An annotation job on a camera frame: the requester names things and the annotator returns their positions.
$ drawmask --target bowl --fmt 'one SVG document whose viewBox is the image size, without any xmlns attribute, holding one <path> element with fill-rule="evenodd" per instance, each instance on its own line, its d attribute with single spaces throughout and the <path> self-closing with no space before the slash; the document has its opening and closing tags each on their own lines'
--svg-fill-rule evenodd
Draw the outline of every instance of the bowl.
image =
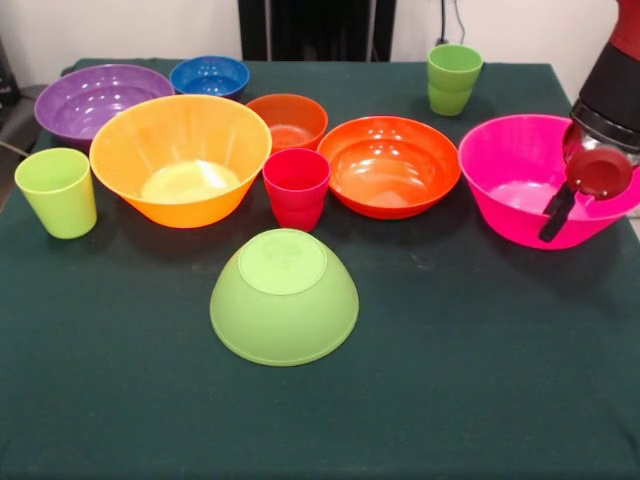
<svg viewBox="0 0 640 480">
<path fill-rule="evenodd" d="M 69 73 L 38 96 L 40 126 L 71 146 L 86 150 L 108 120 L 138 103 L 173 95 L 160 73 L 136 65 L 99 65 Z"/>
<path fill-rule="evenodd" d="M 232 352 L 270 366 L 312 362 L 338 348 L 358 318 L 358 292 L 340 259 L 300 230 L 263 232 L 225 265 L 211 323 Z"/>
<path fill-rule="evenodd" d="M 274 93 L 251 100 L 247 107 L 269 125 L 273 153 L 292 147 L 315 150 L 329 125 L 322 105 L 301 95 Z"/>
<path fill-rule="evenodd" d="M 249 83 L 247 66 L 229 57 L 204 56 L 185 60 L 169 78 L 179 93 L 214 95 L 237 99 Z"/>
<path fill-rule="evenodd" d="M 364 117 L 318 145 L 331 163 L 331 191 L 353 211 L 380 220 L 418 215 L 460 178 L 456 147 L 436 129 L 402 117 Z"/>
<path fill-rule="evenodd" d="M 558 250 L 581 244 L 640 203 L 640 175 L 629 188 L 599 201 L 578 194 L 567 223 L 551 242 L 538 234 L 549 200 L 566 180 L 562 139 L 570 120 L 539 114 L 499 117 L 471 130 L 460 164 L 480 213 L 503 237 L 527 247 Z"/>
<path fill-rule="evenodd" d="M 136 105 L 96 135 L 96 178 L 150 220 L 174 228 L 215 223 L 242 201 L 271 151 L 253 110 L 210 95 Z"/>
</svg>

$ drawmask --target cup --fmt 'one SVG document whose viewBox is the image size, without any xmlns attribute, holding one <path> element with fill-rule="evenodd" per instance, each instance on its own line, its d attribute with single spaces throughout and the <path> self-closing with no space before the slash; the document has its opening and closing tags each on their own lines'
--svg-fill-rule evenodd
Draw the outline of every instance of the cup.
<svg viewBox="0 0 640 480">
<path fill-rule="evenodd" d="M 331 167 L 319 153 L 289 148 L 271 155 L 262 169 L 271 209 L 282 228 L 310 232 L 324 210 Z"/>
<path fill-rule="evenodd" d="M 14 179 L 50 235 L 77 238 L 96 224 L 91 168 L 84 153 L 43 150 L 23 160 Z"/>
<path fill-rule="evenodd" d="M 429 52 L 429 104 L 439 115 L 464 110 L 483 65 L 482 56 L 464 45 L 439 45 Z"/>
</svg>

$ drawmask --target blue bowl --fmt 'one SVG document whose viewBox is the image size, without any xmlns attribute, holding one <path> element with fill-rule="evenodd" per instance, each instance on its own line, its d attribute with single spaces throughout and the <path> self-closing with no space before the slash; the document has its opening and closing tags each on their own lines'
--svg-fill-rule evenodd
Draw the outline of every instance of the blue bowl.
<svg viewBox="0 0 640 480">
<path fill-rule="evenodd" d="M 196 57 L 176 65 L 169 79 L 179 93 L 214 95 L 236 100 L 249 83 L 247 66 L 229 57 Z"/>
</svg>

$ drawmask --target wall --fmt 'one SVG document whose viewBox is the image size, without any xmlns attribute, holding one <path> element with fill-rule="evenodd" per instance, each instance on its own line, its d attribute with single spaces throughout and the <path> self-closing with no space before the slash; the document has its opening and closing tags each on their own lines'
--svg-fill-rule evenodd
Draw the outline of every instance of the wall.
<svg viewBox="0 0 640 480">
<path fill-rule="evenodd" d="M 0 36 L 20 86 L 88 56 L 242 56 L 236 0 L 0 0 Z"/>
<path fill-rule="evenodd" d="M 572 100 L 616 16 L 613 0 L 458 3 L 465 43 L 490 62 L 551 63 Z M 447 9 L 447 36 L 458 41 L 452 0 Z M 398 0 L 392 61 L 423 61 L 439 33 L 439 0 Z M 0 0 L 0 35 L 22 86 L 86 56 L 242 55 L 236 0 Z"/>
<path fill-rule="evenodd" d="M 617 17 L 613 0 L 458 0 L 465 44 L 488 62 L 550 63 L 573 101 Z M 423 61 L 440 36 L 439 0 L 398 0 L 392 61 Z M 447 37 L 459 42 L 452 0 Z"/>
</svg>

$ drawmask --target small orange bowl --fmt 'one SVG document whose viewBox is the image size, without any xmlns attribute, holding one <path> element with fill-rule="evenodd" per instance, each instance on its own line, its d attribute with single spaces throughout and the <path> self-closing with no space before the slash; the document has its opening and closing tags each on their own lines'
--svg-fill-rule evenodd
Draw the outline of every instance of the small orange bowl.
<svg viewBox="0 0 640 480">
<path fill-rule="evenodd" d="M 247 107 L 269 125 L 273 153 L 294 147 L 315 150 L 329 125 L 322 105 L 292 93 L 265 95 L 251 100 Z"/>
<path fill-rule="evenodd" d="M 331 191 L 379 220 L 424 212 L 460 178 L 458 151 L 442 133 L 402 117 L 364 117 L 331 130 L 318 145 L 331 164 Z"/>
<path fill-rule="evenodd" d="M 89 151 L 96 178 L 150 220 L 195 228 L 240 204 L 271 151 L 252 110 L 211 95 L 175 95 L 107 122 Z"/>
</svg>

